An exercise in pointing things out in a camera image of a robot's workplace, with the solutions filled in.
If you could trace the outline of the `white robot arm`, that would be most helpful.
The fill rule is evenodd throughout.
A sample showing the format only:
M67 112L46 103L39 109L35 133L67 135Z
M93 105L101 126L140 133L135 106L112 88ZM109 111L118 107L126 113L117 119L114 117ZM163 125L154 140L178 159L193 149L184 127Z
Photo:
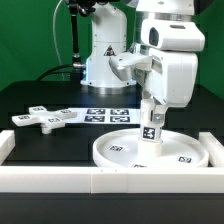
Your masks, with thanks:
M93 0L92 53L85 83L122 88L136 80L150 97L149 120L191 99L205 36L192 17L214 0Z

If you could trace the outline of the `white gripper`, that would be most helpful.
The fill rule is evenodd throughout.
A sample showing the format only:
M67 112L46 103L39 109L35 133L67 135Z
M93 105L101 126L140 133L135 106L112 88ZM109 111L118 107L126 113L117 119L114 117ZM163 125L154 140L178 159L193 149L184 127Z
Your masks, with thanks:
M149 57L135 65L135 80L156 100L151 121L163 124L167 107L185 107L193 93L198 59L195 53L149 49Z

